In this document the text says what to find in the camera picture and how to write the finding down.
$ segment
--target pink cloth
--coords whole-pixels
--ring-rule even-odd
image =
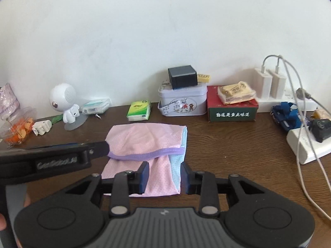
[[[101,176],[102,179],[114,178],[116,173],[125,170],[136,171],[142,161],[117,160],[111,158]],[[149,163],[149,179],[145,193],[142,195],[132,194],[133,197],[160,197],[179,194],[171,175],[171,167],[168,156],[154,158]]]
[[[107,137],[111,157],[101,176],[113,178],[125,170],[136,171],[142,161],[149,163],[149,179],[143,195],[135,197],[157,197],[180,193],[176,188],[168,155],[185,154],[181,147],[185,126],[134,123],[113,126]]]

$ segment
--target red and green box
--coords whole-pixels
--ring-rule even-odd
[[[218,86],[208,86],[207,109],[209,121],[254,121],[259,108],[253,99],[242,103],[224,105],[217,95]]]

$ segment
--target black circular cover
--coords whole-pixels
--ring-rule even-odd
[[[274,193],[246,195],[225,215],[234,239],[256,248],[302,247],[315,222],[302,206]]]
[[[14,228],[23,247],[72,248],[90,242],[103,225],[97,206],[80,195],[61,194],[24,208]]]

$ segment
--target black box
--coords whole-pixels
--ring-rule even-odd
[[[168,73],[173,89],[186,88],[198,84],[197,72],[191,65],[169,68]]]

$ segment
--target pink plastic wrapper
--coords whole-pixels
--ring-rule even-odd
[[[17,100],[9,83],[0,88],[0,118],[5,120],[19,107]]]

